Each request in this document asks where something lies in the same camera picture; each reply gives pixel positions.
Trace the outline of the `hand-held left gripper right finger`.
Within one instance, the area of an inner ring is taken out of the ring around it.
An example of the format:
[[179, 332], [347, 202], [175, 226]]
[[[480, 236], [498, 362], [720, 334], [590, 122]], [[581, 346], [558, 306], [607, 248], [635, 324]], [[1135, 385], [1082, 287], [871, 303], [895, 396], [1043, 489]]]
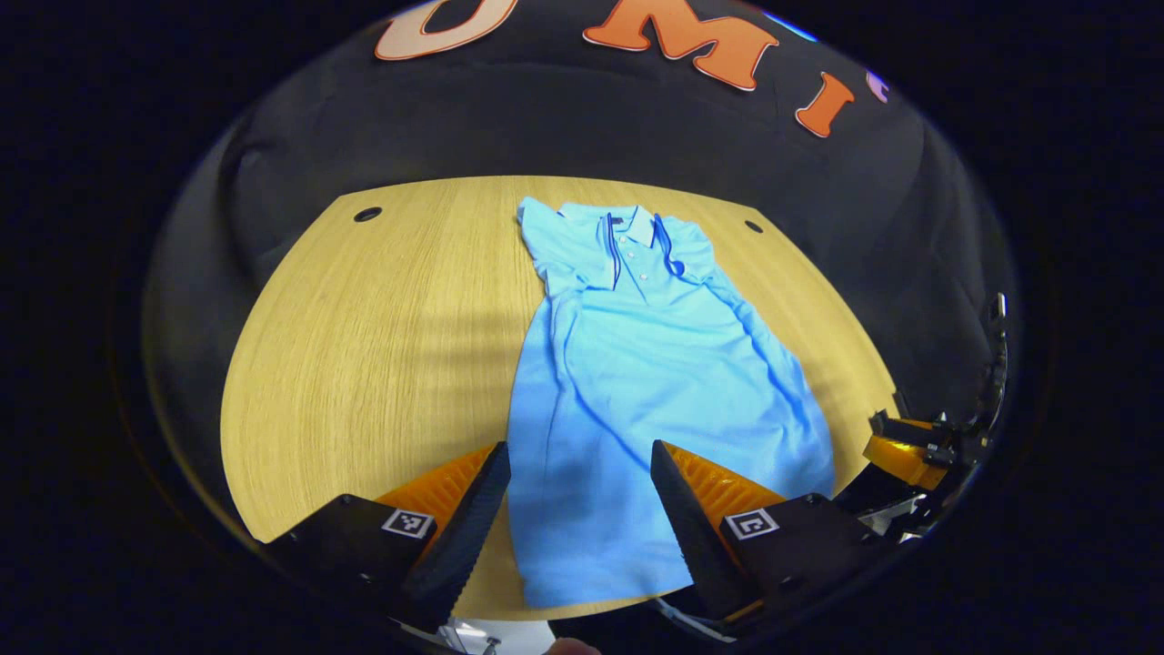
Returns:
[[656, 440], [651, 479], [714, 622], [789, 622], [897, 550], [824, 494], [787, 499]]

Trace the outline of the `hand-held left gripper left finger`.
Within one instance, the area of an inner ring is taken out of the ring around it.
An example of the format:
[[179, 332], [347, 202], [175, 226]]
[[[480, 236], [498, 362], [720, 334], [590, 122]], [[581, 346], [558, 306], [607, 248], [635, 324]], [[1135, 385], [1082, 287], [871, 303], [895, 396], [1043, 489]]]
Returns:
[[265, 544], [282, 574], [341, 606], [436, 631], [448, 622], [508, 493], [508, 443], [369, 500], [336, 494]]

